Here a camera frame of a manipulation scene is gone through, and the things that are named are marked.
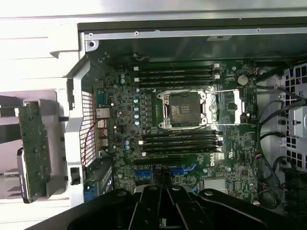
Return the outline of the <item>green motherboard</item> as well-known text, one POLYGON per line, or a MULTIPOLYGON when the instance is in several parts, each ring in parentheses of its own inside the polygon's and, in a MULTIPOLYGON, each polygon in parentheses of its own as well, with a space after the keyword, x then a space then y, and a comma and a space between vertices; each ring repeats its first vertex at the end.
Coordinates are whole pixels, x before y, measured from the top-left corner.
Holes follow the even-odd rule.
POLYGON ((151 177, 137 177, 137 169, 188 167, 173 175, 172 183, 198 193, 204 179, 225 178, 228 194, 252 202, 257 191, 258 109, 255 67, 242 60, 181 61, 107 66, 93 86, 96 148, 112 158, 116 188, 135 192, 151 184, 151 177), (248 83, 237 82, 240 75, 248 83), (221 91, 239 89, 245 102, 240 125, 208 124, 191 130, 165 130, 162 101, 157 95, 169 90, 221 91), (134 160, 181 157, 181 162, 135 165, 134 160))

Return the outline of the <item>grey parts rack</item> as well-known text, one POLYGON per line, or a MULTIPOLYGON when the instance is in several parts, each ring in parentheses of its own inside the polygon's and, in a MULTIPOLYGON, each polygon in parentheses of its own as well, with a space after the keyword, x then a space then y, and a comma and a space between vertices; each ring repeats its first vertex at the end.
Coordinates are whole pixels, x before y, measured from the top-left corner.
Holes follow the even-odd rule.
POLYGON ((64 115, 54 90, 0 91, 0 200, 20 199, 17 150, 22 147, 17 108, 27 101, 38 101, 45 130, 47 131, 51 164, 46 195, 37 200, 49 199, 66 192, 68 187, 67 164, 64 150, 64 115))

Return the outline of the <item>perforated metal drive cage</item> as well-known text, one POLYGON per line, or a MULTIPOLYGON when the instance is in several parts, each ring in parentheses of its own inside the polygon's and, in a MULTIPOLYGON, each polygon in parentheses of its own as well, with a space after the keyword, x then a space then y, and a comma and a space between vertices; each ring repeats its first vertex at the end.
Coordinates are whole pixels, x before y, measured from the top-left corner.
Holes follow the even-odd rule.
MULTIPOLYGON (((286 69, 277 85, 307 101, 307 63, 286 69)), ((286 155, 300 171, 307 172, 307 103, 286 115, 286 155)))

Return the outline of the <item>open black PC case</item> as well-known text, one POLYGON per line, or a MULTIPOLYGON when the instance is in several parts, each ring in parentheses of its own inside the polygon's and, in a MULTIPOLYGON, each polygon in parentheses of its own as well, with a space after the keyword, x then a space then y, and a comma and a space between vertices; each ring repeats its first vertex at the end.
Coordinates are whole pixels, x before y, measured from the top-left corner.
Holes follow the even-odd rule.
POLYGON ((286 155, 285 112, 305 98, 277 85, 286 69, 307 63, 307 25, 212 28, 78 28, 81 57, 67 74, 65 133, 73 186, 92 200, 117 189, 112 158, 95 143, 93 86, 107 66, 181 61, 242 60, 255 67, 258 109, 257 191, 251 202, 265 209, 307 217, 307 172, 286 155))

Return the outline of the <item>long blue expansion slot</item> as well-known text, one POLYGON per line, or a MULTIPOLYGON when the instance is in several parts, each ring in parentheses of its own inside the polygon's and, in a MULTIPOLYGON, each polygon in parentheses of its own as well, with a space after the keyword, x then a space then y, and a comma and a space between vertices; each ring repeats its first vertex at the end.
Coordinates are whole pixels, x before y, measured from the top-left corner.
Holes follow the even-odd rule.
MULTIPOLYGON (((185 175, 188 172, 193 171, 196 168, 197 164, 192 164, 188 167, 171 167, 169 170, 173 175, 185 175)), ((153 170, 151 169, 137 169, 134 171, 135 176, 137 177, 151 177, 153 170)))

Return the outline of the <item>CPU socket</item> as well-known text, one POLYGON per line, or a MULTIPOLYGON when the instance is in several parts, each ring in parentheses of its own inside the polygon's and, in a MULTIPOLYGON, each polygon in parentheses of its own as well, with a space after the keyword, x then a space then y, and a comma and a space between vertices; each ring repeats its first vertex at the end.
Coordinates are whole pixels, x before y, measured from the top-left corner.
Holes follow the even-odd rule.
POLYGON ((207 95, 203 90, 169 90, 157 98, 162 101, 162 121, 158 127, 173 130, 191 130, 208 125, 207 95))

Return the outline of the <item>silver socket cover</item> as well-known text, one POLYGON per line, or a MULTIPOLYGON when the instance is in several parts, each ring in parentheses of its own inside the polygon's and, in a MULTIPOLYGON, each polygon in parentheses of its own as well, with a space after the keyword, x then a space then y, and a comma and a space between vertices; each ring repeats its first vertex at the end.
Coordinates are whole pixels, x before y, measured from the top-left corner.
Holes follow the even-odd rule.
POLYGON ((245 102, 239 89, 206 91, 205 115, 208 124, 240 125, 245 114, 245 102))

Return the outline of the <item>black expansion slot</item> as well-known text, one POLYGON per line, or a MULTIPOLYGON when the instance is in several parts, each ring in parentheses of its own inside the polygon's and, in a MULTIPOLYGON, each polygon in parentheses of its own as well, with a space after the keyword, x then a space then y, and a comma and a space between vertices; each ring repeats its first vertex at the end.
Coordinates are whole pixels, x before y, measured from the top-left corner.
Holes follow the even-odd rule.
POLYGON ((133 163, 135 165, 149 165, 149 164, 169 164, 174 162, 181 162, 181 157, 166 157, 166 158, 150 158, 150 159, 137 159, 133 163))

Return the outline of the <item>silver chipset heat sink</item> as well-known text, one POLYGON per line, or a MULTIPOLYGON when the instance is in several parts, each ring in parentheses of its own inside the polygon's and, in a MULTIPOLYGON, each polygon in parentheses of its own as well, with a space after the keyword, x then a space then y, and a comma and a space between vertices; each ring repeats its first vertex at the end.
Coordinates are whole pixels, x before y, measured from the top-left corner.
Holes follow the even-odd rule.
POLYGON ((228 194, 225 178, 206 178, 204 179, 204 189, 215 189, 228 194))

